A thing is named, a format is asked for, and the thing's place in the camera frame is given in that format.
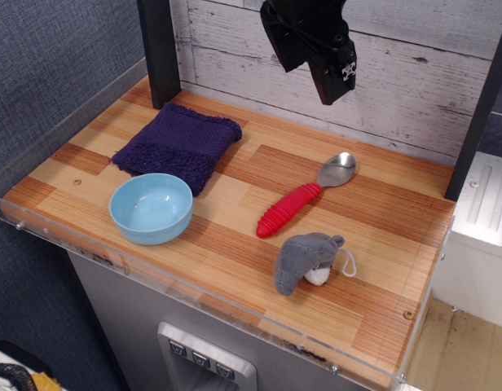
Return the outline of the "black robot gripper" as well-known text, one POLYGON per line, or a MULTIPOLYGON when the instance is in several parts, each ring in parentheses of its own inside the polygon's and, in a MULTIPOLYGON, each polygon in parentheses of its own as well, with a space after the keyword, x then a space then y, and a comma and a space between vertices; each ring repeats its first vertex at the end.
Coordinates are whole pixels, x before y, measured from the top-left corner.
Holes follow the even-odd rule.
POLYGON ((344 1, 265 1, 262 26, 285 72, 308 61, 323 105, 355 88, 356 51, 344 1))

